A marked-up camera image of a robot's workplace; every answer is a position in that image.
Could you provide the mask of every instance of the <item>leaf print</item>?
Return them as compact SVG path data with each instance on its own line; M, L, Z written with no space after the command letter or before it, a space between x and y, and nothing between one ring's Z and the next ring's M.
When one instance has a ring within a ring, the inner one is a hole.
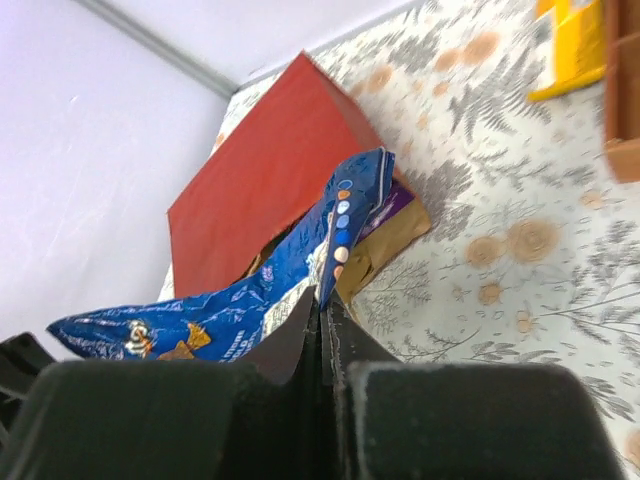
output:
M634 408L626 400L623 400L620 397L609 397L607 399L607 406L609 407L609 411L611 413L625 418L631 422L634 421Z
M388 335L392 333L398 323L395 314L398 309L398 300L392 293L382 293L374 298L367 298L357 302L357 307L364 313L365 321L370 331L377 335Z
M425 2L419 7L407 10L407 13L404 17L404 23L407 23L407 20L412 21L414 24L418 23L418 17L420 16L420 13L436 13L441 10L442 7L438 3L438 0L425 0Z
M620 352L631 361L635 368L640 369L640 342L627 334L623 334L620 336L618 343L622 347Z
M575 316L578 320L584 320L589 322L593 322L594 318L596 317L594 313L591 313L589 310L586 310L586 309L576 309L571 312L571 315Z
M514 112L516 116L531 117L551 122L548 109L538 103L530 103L526 99L527 90L535 78L525 80L523 72L529 49L525 49L513 65L507 69L508 56L504 56L496 68L475 88L465 85L464 95L460 99L452 97L449 111L453 113L451 134L455 133L463 118L466 118L465 137L469 143L473 141L473 130L478 120L487 122L489 128L513 131L503 114Z
M475 207L451 206L451 203L473 184L471 167L447 160L430 176L420 170L408 170L405 176L431 217L431 232L423 237L424 241L433 239L440 242L457 238L466 228Z
M563 174L552 173L553 162L544 162L538 164L534 168L527 168L532 164L532 160L528 156L524 156L517 163L500 164L503 157L507 154L508 149L504 149L492 154L470 155L468 160L478 168L483 180L490 185L496 185L501 179L508 180L513 188L519 192L524 191L524 180L537 180L543 185L560 188L565 185L565 180L574 183L586 181L592 178L595 173L593 169L574 169L565 171Z
M515 347L515 346L516 346L515 343L496 343L495 349L496 350L504 350L504 349L507 349L507 348Z
M471 351L475 354L475 355L481 355L482 353L484 353L489 347L491 347L493 345L493 342L489 341L489 342L484 342L484 343L479 343L477 345L473 345L471 347Z
M431 345L418 345L413 341L411 335L406 335L400 345L396 345L395 342L387 342L387 349L404 362L444 362L447 360L447 353L450 350L469 341L478 332L479 330L476 330L468 337L459 340L450 337L444 338L430 330L425 330Z
M615 305L609 305L603 312L601 324L615 323L622 324L633 320L640 314L640 307L623 308Z
M635 384L635 383L633 383L633 380L631 380L631 379L630 379L630 378L628 378L628 377L621 376L621 377L619 377L619 380L620 380L622 383L624 383L625 385L629 386L629 387L635 387L635 386L636 386L636 384Z
M349 58L348 63L356 68L361 68L363 64L367 64L372 58L376 58L385 47L394 45L403 37L403 33L402 30L395 31L365 43L358 48L357 53Z
M518 363L527 363L535 358L541 357L542 355L547 355L550 353L556 353L555 350L535 350L533 352L522 353L518 355L517 361Z
M533 33L533 44L538 47L553 38L552 26L549 22L536 22Z
M522 16L527 23L533 25L530 19L534 18L533 9L535 5L534 2L529 0L507 0L498 13L498 17L512 20L515 16Z
M609 227L608 240L610 243L622 243L638 228L636 222L617 220Z
M577 330L584 333L587 337L591 338L592 340L595 340L598 343L602 343L603 345L611 345L611 342L607 340L605 337L603 337L601 334L596 332L592 326L584 322L581 322L577 319L572 319L572 320L573 320L573 326Z
M600 93L593 99L593 111L597 127L604 125L604 94Z
M580 305L589 300L589 297L595 292L594 288L582 287L575 291L573 298L569 301L570 305Z
M601 378L584 377L582 381L591 393L597 394L598 396L604 397L615 394L613 385L611 385L611 383L607 382L606 380L602 380Z
M573 185L584 187L593 181L596 172L593 168L583 165L565 170L562 176L569 179Z
M389 147L389 149L397 150L400 146L400 134L401 131L399 128L386 127L382 130L380 139Z
M345 72L342 73L342 67L346 64L345 60L347 58L347 54L345 52L343 52L342 54L340 54L337 57L329 57L329 55L327 55L327 52L325 52L324 55L322 55L324 58L320 58L320 55L318 55L316 58L314 58L314 60L317 63L322 63L323 64L323 69L324 71L327 73L327 75L329 75L333 80L340 82L342 85L346 85L348 83L350 83L350 78L351 75L349 72ZM333 58L333 61L328 64L325 60L328 58Z
M412 36L396 46L387 57L387 61L404 67L408 74L415 74L431 63L438 53L440 31L444 27L441 20L424 37Z
M407 262L403 257L398 257L387 265L363 292L401 294L414 306L418 306L431 299L428 287L429 262Z
M558 357L542 357L540 359L540 363L553 364L553 365L555 365L556 363L559 363L561 361L562 361L562 359L558 358Z

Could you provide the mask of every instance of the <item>orange flower print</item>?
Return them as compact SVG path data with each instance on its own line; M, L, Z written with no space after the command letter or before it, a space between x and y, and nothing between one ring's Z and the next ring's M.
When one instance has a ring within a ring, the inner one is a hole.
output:
M449 82L440 82L438 85L433 87L433 96L441 97L449 90Z
M404 113L405 110L403 107L396 108L394 118L396 120L402 120L402 117L404 117Z
M418 128L418 130L422 131L425 128L427 128L428 123L429 123L429 119L427 117L427 114L423 113L422 115L420 115L420 118L418 118L418 121L416 122L416 127Z
M496 237L478 237L467 247L467 263L473 268L487 268L504 255L504 242Z
M422 92L423 87L424 87L424 82L422 82L422 80L416 80L411 84L411 90L413 90L415 93Z
M480 65L496 51L500 34L484 32L471 40L462 52L462 62L466 65Z
M402 149L400 150L400 154L403 157L408 157L411 155L411 150L413 150L413 138L404 142L404 145L402 145Z
M514 224L507 232L509 252L518 263L537 263L558 245L560 233L553 223L527 219Z
M369 93L378 93L382 90L393 75L393 68L389 65L378 67L375 72L369 77L367 82L367 91Z
M591 210L600 210L605 205L605 200L597 190L588 190L580 197L580 203Z
M447 70L451 70L459 60L460 50L452 48L438 57L434 69L436 72L446 72Z
M493 305L500 302L500 294L503 292L502 287L497 282L489 283L480 287L478 292L478 300L483 305Z
M632 431L627 437L624 456L640 471L640 429Z
M351 90L349 90L349 95L351 95L353 98L359 97L362 94L362 92L364 92L365 85L366 85L365 81L360 80L353 87L351 87Z
M533 336L536 340L540 340L538 336L538 330L547 330L545 327L538 323L538 319L531 315L531 306L529 302L525 302L525 309L519 310L516 314L516 328L523 337L522 341Z
M531 333L533 326L535 325L535 318L531 318L531 315L526 310L518 311L516 315L517 327L520 333Z

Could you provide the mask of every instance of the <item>wooden furniture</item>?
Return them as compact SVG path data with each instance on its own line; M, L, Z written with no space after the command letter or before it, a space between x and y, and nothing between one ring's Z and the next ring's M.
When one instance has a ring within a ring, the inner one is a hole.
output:
M640 180L640 2L607 0L606 149L620 182Z

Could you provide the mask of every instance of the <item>yellow package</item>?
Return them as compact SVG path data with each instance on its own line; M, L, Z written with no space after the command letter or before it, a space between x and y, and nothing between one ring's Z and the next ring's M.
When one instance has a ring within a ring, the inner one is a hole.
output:
M603 10L602 0L538 0L534 50L543 72L529 100L546 100L604 77Z

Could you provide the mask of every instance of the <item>brown paper bag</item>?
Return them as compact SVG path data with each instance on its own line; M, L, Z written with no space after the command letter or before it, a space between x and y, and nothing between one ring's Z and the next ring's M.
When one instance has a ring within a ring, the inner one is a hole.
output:
M356 293L416 238L431 228L431 219L418 198L399 179L380 212L365 227L344 266L336 290L350 307Z

